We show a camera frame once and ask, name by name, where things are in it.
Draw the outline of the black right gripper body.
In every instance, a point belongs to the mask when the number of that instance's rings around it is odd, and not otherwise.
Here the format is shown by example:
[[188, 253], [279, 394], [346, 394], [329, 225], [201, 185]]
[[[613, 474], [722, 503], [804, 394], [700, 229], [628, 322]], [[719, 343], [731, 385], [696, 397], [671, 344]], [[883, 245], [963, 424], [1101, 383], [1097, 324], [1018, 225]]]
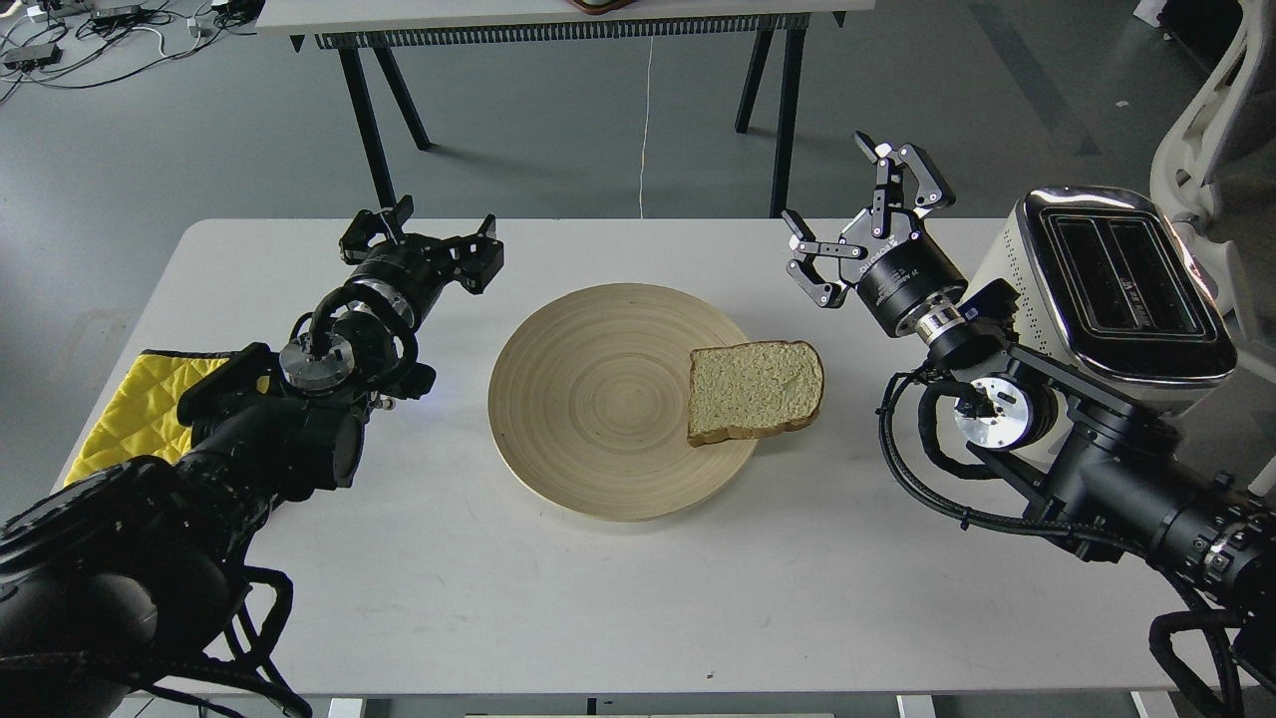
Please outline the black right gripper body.
[[887, 335], [915, 332], [920, 315], [935, 296], [954, 304], [968, 281], [912, 213], [889, 213], [888, 228], [873, 235], [874, 213], [859, 213], [843, 228], [849, 245], [865, 250], [865, 258], [843, 261], [843, 281]]

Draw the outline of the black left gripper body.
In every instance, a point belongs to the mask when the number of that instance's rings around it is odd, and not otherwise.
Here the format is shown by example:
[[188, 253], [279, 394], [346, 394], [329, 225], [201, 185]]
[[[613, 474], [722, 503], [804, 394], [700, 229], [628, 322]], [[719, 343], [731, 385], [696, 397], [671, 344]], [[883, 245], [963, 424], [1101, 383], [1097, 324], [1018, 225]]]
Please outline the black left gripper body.
[[473, 235], [448, 238], [407, 235], [402, 242], [383, 238], [375, 244], [369, 238], [346, 238], [345, 261], [356, 267], [351, 281], [380, 292], [410, 326], [419, 328], [448, 283], [476, 291], [467, 265], [476, 258], [475, 246]]

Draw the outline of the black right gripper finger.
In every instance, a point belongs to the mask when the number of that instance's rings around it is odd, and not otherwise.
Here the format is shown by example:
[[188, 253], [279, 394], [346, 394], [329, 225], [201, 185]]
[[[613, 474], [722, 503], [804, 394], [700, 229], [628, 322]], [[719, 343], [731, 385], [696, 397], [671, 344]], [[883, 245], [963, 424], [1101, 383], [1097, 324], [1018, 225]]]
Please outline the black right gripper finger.
[[921, 232], [928, 213], [954, 203], [954, 190], [919, 145], [877, 143], [861, 131], [852, 133], [852, 140], [875, 166], [874, 191], [866, 207], [873, 238], [886, 240], [898, 232], [911, 238]]
[[814, 231], [803, 219], [798, 210], [781, 210], [781, 219], [792, 232], [792, 259], [789, 260], [786, 270], [798, 287], [805, 292], [812, 304], [820, 309], [841, 309], [849, 291], [849, 281], [838, 278], [826, 278], [817, 270], [818, 258], [835, 258], [837, 260], [863, 260], [866, 258], [866, 247], [849, 242], [840, 237], [838, 242], [817, 241]]

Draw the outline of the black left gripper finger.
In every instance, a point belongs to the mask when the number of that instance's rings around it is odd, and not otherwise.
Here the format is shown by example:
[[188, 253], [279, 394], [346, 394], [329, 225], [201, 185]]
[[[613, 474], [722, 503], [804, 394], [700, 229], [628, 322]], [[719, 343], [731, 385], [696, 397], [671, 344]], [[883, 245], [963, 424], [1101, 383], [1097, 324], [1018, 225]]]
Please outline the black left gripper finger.
[[473, 233], [448, 237], [441, 250], [447, 255], [444, 277], [463, 286], [470, 295], [484, 295], [504, 268], [504, 244], [496, 238], [495, 214], [485, 216]]
[[360, 264], [369, 258], [383, 237], [392, 246], [407, 246], [410, 240], [403, 223], [415, 212], [413, 198], [404, 194], [396, 204], [378, 210], [360, 210], [339, 236], [339, 258], [345, 264]]

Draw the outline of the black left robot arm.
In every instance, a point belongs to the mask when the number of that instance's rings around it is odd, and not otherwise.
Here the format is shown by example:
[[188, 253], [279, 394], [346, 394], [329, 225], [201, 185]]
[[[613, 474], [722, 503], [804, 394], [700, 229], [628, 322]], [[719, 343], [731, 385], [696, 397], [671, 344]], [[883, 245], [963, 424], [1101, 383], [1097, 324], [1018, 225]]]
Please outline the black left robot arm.
[[419, 330], [444, 287], [478, 295], [504, 264], [495, 217], [436, 238], [404, 231], [412, 212], [408, 195], [359, 212], [339, 238], [352, 274], [287, 344], [242, 347], [179, 397], [185, 455], [122, 460], [3, 527], [5, 717], [108, 717], [137, 691], [232, 715], [167, 678], [313, 714], [272, 661], [292, 582], [250, 566], [251, 537], [353, 482], [374, 409], [433, 390]]

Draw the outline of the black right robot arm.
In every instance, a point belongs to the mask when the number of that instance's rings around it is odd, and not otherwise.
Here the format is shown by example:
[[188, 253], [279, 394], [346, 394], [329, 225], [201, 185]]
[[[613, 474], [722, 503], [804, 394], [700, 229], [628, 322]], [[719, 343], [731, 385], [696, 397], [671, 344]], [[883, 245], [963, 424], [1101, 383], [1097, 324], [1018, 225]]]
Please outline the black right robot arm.
[[1168, 417], [1238, 363], [1185, 242], [1139, 193], [1045, 186], [971, 289], [924, 223], [954, 201], [929, 156], [855, 142], [875, 181], [838, 237], [781, 217], [817, 306], [855, 295], [887, 335], [926, 346], [877, 409], [889, 474], [963, 528], [1143, 559], [1185, 604], [1154, 619], [1151, 656], [1199, 714], [1244, 715], [1242, 673], [1273, 689], [1273, 510], [1176, 459]]

